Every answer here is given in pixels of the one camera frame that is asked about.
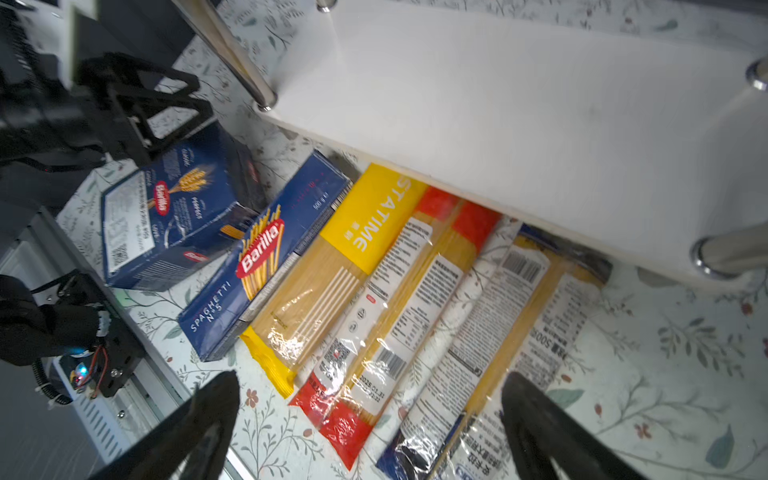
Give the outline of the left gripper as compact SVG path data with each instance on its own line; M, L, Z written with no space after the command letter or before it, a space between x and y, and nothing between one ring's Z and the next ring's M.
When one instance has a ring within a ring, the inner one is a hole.
M80 85L66 89L47 72L22 25L17 1L1 3L1 42L24 78L1 77L1 166L22 164L43 173L89 171L105 166L105 154L149 165L213 116L194 94L198 77L120 52L80 63ZM183 83L174 92L144 85L142 74ZM170 133L153 132L149 120L180 108L193 117Z

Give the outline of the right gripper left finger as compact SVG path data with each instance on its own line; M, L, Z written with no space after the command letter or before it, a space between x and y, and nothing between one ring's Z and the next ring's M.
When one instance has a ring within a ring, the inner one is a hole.
M224 470L240 404L234 371L224 371L94 479L217 479Z

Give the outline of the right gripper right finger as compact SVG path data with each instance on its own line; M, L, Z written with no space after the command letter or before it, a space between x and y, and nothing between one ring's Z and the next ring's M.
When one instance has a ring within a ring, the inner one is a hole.
M501 404L502 423L521 479L556 479L556 467L570 479L643 477L522 374L507 376Z

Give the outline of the dark blue spaghetti bag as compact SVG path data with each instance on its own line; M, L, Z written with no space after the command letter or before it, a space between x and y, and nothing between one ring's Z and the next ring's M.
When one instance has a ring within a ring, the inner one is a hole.
M389 479L493 479L509 457L505 377L546 389L613 270L524 225L376 466Z

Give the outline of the blue Barilla pasta box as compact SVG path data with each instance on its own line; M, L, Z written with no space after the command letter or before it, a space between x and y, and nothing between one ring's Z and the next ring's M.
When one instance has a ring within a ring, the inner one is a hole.
M267 205L250 150L212 122L102 194L104 280L168 290L242 239Z

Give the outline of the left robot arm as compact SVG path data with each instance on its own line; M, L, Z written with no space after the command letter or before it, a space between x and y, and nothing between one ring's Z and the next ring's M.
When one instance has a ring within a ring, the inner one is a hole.
M1 38L25 73L1 82L1 166L44 174L84 172L106 159L148 166L209 120L209 102L195 97L196 76L120 52L82 61L72 87L43 67L22 18L32 6L1 4ZM85 355L91 366L78 382L101 383L119 333L109 332L116 309L95 280L77 267L35 289L1 277L1 358L30 366L50 403L71 398L51 386L45 357Z

